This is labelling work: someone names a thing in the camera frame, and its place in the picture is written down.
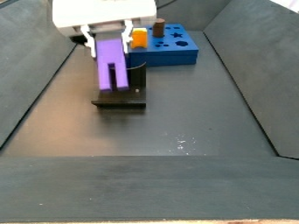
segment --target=star-shaped hole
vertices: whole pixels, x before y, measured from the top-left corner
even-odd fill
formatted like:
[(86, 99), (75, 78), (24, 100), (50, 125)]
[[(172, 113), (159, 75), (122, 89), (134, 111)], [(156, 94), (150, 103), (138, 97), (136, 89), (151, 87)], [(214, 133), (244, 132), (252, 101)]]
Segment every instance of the star-shaped hole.
[(180, 33), (174, 33), (174, 34), (171, 34), (175, 38), (182, 38), (183, 37), (183, 35), (180, 34)]

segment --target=shape hole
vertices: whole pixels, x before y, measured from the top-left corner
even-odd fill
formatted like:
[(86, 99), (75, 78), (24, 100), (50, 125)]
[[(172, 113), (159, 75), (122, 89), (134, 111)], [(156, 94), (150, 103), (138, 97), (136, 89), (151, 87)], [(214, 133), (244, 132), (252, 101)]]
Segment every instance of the shape hole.
[(186, 41), (176, 41), (175, 44), (178, 46), (187, 46), (188, 45), (188, 43)]
[(178, 32), (175, 32), (174, 34), (171, 34), (175, 38), (182, 38), (183, 37), (183, 35), (180, 34), (180, 33), (178, 33)]

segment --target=dark gray surface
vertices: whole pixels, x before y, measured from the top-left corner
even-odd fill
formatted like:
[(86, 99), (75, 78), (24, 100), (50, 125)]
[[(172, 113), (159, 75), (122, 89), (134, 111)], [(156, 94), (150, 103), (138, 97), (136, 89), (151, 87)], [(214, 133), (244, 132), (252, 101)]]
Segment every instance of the dark gray surface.
[(54, 27), (47, 0), (0, 9), (0, 146), (72, 48)]
[[(183, 24), (186, 30), (203, 31), (231, 0), (178, 0), (158, 11), (166, 23)], [(159, 5), (170, 0), (156, 0)]]
[(3, 157), (0, 221), (299, 219), (298, 169), (279, 157)]
[(191, 36), (198, 64), (148, 68), (146, 110), (99, 111), (90, 103), (96, 70), (79, 46), (3, 156), (274, 156), (203, 33)]
[(276, 151), (299, 158), (299, 15), (235, 0), (204, 32)]

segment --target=circular hole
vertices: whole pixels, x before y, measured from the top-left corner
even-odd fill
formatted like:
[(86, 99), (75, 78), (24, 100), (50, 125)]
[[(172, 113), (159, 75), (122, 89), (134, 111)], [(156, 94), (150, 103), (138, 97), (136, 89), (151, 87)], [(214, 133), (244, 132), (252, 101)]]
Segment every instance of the circular hole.
[(188, 45), (188, 43), (186, 41), (178, 41), (178, 42), (175, 42), (175, 44), (178, 46), (187, 46)]

